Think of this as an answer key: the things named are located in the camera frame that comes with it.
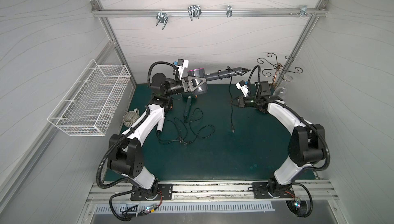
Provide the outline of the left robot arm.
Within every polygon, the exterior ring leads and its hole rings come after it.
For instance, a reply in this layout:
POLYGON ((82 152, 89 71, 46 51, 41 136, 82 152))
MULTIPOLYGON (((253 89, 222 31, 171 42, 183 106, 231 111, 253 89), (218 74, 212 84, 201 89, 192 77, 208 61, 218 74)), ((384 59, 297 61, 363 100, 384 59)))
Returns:
POLYGON ((147 74, 147 83, 153 91, 143 115, 123 134, 114 134, 109 148, 96 172, 96 184, 108 189, 126 181, 140 191, 143 198, 154 200, 159 194, 159 181, 144 165, 143 145, 153 129, 163 130, 165 116, 172 108, 171 96, 192 93, 204 85, 204 68, 186 69, 186 61, 153 63, 147 74))

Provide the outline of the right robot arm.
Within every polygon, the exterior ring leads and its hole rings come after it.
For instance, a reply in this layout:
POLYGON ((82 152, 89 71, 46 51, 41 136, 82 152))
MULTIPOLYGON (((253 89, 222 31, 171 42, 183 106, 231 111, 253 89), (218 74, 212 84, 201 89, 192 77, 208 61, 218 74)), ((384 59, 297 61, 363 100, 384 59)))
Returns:
POLYGON ((296 180, 305 171, 324 171, 330 164, 330 151, 325 140, 325 129, 319 124, 312 124, 291 109, 284 100, 265 91, 258 81, 255 92, 249 89, 250 81, 236 84, 242 95, 231 101, 239 108, 252 107, 274 116, 290 133, 288 156, 275 170, 265 190, 273 198, 279 198, 295 185, 296 180))

